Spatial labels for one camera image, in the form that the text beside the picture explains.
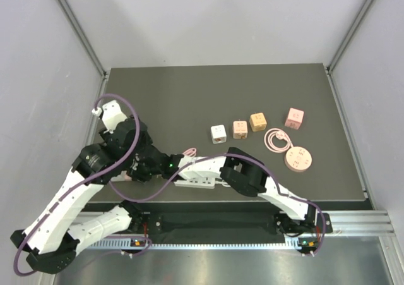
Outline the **white cube plug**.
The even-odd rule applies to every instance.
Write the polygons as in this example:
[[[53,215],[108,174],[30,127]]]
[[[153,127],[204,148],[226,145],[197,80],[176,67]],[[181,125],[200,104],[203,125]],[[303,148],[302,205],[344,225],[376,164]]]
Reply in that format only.
[[[225,143],[227,141],[227,133],[223,124],[214,125],[210,128],[211,140],[213,144]]]

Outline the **light pink deer cube plug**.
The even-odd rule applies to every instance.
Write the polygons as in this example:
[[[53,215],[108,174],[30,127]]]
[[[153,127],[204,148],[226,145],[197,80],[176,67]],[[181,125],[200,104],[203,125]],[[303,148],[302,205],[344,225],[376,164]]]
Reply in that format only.
[[[232,125],[234,139],[245,139],[248,135],[247,121],[234,121]]]

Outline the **orange cube plug adapter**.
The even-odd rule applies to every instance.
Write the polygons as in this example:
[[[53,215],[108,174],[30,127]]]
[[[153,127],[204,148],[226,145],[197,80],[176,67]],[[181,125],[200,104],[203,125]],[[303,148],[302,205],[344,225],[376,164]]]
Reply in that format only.
[[[263,131],[267,127],[267,120],[262,112],[250,115],[249,123],[253,132]]]

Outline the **pink round socket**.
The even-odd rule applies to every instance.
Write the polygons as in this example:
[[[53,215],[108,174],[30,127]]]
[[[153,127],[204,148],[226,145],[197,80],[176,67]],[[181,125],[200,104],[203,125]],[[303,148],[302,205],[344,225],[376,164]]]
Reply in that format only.
[[[312,155],[307,149],[294,146],[286,151],[284,162],[291,171],[302,173],[311,167]]]

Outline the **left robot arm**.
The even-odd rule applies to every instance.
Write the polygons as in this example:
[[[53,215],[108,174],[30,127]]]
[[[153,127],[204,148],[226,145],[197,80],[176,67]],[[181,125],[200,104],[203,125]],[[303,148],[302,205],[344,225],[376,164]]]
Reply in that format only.
[[[24,275],[18,268],[22,252],[27,253],[33,273],[57,274],[90,245],[121,231],[133,233],[143,228],[142,211],[128,200],[89,222],[73,224],[88,201],[113,177],[129,171],[139,151],[151,141],[146,125],[133,116],[118,118],[100,134],[103,141],[82,148],[37,220],[11,235],[18,249],[14,259],[17,275]]]

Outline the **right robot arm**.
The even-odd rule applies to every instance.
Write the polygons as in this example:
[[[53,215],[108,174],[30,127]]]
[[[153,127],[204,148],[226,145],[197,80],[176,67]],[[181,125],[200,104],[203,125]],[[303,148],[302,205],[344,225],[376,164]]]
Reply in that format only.
[[[262,162],[235,147],[210,157],[167,156],[148,147],[135,155],[127,174],[140,182],[154,176],[187,185],[224,181],[245,197],[261,197],[277,206],[283,212],[280,230],[287,234],[312,231],[318,223],[318,210],[313,204],[277,183]]]

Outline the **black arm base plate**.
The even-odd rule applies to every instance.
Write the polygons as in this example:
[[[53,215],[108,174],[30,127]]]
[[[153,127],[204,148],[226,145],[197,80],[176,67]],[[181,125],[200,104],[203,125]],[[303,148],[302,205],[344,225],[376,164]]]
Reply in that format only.
[[[308,221],[295,221],[286,214],[271,212],[145,212],[149,227],[160,231],[173,229],[253,229],[270,234],[313,234],[332,232],[329,216],[318,215]]]

